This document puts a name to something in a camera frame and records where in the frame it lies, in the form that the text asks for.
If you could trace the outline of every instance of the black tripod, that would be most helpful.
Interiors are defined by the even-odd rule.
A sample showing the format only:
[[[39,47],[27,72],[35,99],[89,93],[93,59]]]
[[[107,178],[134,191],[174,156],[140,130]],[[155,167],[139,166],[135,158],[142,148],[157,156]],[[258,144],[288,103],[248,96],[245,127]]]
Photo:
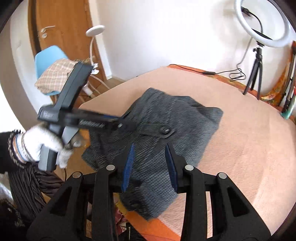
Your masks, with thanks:
[[[263,70],[262,69],[262,67],[263,67],[262,66],[262,49],[260,47],[263,47],[264,45],[259,42],[257,42],[257,44],[259,46],[257,48],[253,49],[253,52],[257,52],[256,59],[255,59],[254,65],[253,65],[253,69],[252,69],[250,78],[249,78],[246,88],[243,92],[243,95],[245,95],[248,92],[249,86],[251,83],[252,83],[251,90],[254,89],[255,82],[257,79],[257,75],[258,75],[258,71],[259,71],[259,85],[258,85],[258,93],[257,93],[257,99],[259,100],[260,99],[261,82],[262,82],[262,70]]]

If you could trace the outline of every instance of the white glove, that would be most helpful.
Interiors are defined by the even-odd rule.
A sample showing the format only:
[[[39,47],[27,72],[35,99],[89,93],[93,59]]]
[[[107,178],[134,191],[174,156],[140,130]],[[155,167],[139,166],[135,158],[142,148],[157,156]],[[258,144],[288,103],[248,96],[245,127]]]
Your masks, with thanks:
[[[33,126],[26,133],[16,135],[17,150],[15,153],[20,156],[22,162],[40,161],[40,152],[42,145],[57,152],[57,162],[60,168],[66,168],[72,149],[64,147],[64,143],[56,134],[46,129],[42,124]]]

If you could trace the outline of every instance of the gray knit fabric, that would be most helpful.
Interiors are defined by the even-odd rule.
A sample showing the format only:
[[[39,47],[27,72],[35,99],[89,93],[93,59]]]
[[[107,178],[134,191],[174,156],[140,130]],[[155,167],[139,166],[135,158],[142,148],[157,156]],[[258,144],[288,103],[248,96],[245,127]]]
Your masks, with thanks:
[[[218,129],[222,110],[204,107],[188,96],[171,96],[148,89],[123,115],[137,123],[136,131],[111,134],[90,132],[91,146],[82,155],[95,170],[135,144],[135,160],[129,186],[120,194],[124,206],[145,219],[158,217],[174,201],[165,161],[165,145],[171,142],[177,155],[196,166],[211,136]]]

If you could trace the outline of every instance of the door handle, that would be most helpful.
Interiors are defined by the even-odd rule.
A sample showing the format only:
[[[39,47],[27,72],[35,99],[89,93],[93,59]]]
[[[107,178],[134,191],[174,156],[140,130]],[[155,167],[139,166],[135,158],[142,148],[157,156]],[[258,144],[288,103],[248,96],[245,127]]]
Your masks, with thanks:
[[[42,38],[46,38],[47,37],[46,29],[48,29],[48,28],[54,28],[54,27],[55,27],[55,25],[53,25],[53,26],[47,26],[47,27],[41,29],[40,32],[43,33],[42,34]]]

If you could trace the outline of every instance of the chair backrest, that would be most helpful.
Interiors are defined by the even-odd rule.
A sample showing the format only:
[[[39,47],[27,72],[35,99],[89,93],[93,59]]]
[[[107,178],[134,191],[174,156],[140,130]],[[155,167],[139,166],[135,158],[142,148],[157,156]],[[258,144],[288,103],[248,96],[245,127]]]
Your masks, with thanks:
[[[67,55],[56,45],[50,46],[42,50],[35,56],[35,69],[37,79],[42,73],[51,66],[55,61],[61,58],[68,58]]]

